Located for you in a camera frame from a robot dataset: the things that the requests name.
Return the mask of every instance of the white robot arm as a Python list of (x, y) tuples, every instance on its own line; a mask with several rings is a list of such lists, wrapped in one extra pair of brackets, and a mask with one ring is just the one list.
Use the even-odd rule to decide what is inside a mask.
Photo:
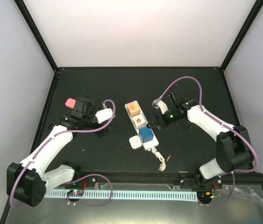
[(168, 124), (185, 119), (202, 128), (211, 138), (216, 141), (216, 157), (208, 163), (199, 167), (199, 176), (201, 181), (209, 180), (223, 173), (231, 171), (246, 165), (253, 161), (254, 156), (250, 149), (236, 137), (228, 128), (237, 131), (248, 142), (249, 134), (245, 127), (234, 126), (219, 119), (210, 113), (204, 106), (200, 106), (196, 100), (187, 101), (185, 98), (176, 100), (174, 92), (170, 95), (173, 109), (168, 109), (164, 102), (155, 100), (152, 105), (161, 109), (161, 113), (153, 117), (147, 124), (147, 127), (157, 128), (166, 127)]
[(30, 162), (32, 163), (28, 165), (25, 176), (20, 180), (14, 197), (32, 207), (41, 202), (45, 192), (73, 179), (76, 170), (68, 165), (61, 165), (52, 171), (45, 172), (55, 156), (73, 139), (71, 132), (56, 134), (68, 129), (76, 129), (76, 125), (83, 122), (86, 127), (89, 127), (87, 124), (98, 127), (101, 123), (109, 120), (113, 114), (113, 110), (110, 108), (96, 111), (95, 107), (89, 106), (90, 101), (88, 100), (81, 99), (77, 102), (80, 108), (73, 108), (70, 115), (63, 116), (60, 124), (53, 127), (47, 138), (33, 153), (19, 164), (12, 163), (7, 168), (8, 194), (10, 194), (19, 172)]

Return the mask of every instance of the coiled white cable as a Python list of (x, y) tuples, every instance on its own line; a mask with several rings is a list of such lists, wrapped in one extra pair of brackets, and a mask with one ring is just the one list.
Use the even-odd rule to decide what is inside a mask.
[(149, 152), (151, 151), (151, 153), (153, 153), (156, 156), (156, 158), (158, 158), (160, 160), (160, 162), (162, 163), (162, 164), (159, 165), (159, 169), (158, 170), (164, 171), (165, 168), (166, 168), (165, 160), (164, 160), (163, 156), (160, 154), (160, 152), (158, 152), (155, 147), (149, 148), (148, 151)]

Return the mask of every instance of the white cable tray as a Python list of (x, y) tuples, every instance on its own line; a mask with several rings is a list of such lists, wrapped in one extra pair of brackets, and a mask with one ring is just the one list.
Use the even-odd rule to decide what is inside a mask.
[[(45, 194), (45, 198), (66, 198), (70, 189), (53, 189)], [(110, 190), (85, 190), (83, 196), (69, 198), (108, 199)], [(196, 192), (186, 191), (138, 191), (114, 190), (112, 199), (121, 200), (162, 200), (162, 201), (190, 201), (197, 202)]]

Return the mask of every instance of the small debris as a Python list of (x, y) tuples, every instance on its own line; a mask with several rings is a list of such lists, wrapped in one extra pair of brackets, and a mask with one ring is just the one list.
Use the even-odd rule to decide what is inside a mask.
[(169, 157), (167, 158), (167, 161), (169, 161), (170, 157), (171, 157), (171, 155), (169, 155)]

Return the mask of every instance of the pink eraser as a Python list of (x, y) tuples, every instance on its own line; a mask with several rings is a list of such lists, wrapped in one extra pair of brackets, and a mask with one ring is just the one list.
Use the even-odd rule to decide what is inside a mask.
[(67, 107), (73, 109), (74, 106), (75, 106), (75, 102), (76, 102), (75, 99), (69, 98), (69, 99), (67, 99), (65, 105), (66, 105)]

